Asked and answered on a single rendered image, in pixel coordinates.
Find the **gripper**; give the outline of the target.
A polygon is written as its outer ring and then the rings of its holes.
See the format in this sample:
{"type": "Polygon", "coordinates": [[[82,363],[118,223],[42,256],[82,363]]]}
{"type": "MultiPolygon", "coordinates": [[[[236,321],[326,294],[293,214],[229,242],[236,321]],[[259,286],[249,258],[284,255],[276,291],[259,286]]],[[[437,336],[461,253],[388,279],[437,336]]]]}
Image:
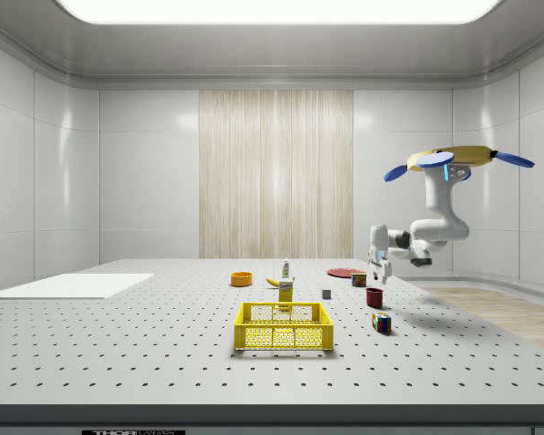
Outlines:
{"type": "Polygon", "coordinates": [[[392,266],[388,259],[372,259],[368,257],[368,275],[371,275],[374,280],[379,280],[383,285],[386,280],[392,275],[392,266]]]}

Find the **drone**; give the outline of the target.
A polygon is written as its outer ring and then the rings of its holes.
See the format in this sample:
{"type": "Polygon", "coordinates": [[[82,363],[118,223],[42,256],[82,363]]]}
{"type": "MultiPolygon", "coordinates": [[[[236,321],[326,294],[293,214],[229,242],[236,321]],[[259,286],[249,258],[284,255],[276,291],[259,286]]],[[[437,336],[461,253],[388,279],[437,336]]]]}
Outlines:
{"type": "Polygon", "coordinates": [[[492,150],[486,146],[457,146],[427,150],[413,154],[405,164],[391,169],[384,175],[384,181],[389,182],[401,177],[407,170],[423,171],[443,165],[458,164],[481,166],[493,159],[524,168],[533,168],[534,162],[510,153],[492,150]]]}

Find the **yellow basket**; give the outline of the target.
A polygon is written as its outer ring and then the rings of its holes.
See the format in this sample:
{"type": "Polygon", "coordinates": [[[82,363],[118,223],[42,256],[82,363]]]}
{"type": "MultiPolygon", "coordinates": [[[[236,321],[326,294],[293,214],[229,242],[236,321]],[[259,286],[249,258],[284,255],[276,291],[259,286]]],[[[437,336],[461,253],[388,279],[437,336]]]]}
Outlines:
{"type": "Polygon", "coordinates": [[[321,303],[244,302],[234,323],[235,349],[334,348],[334,323],[321,303]]]}

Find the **white board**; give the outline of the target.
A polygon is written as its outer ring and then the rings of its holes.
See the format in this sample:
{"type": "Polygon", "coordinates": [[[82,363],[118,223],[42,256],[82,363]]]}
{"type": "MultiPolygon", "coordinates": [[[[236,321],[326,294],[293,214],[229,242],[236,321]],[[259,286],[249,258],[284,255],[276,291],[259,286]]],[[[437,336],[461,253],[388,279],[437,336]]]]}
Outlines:
{"type": "Polygon", "coordinates": [[[0,291],[0,299],[107,299],[153,274],[61,274],[0,291]]]}

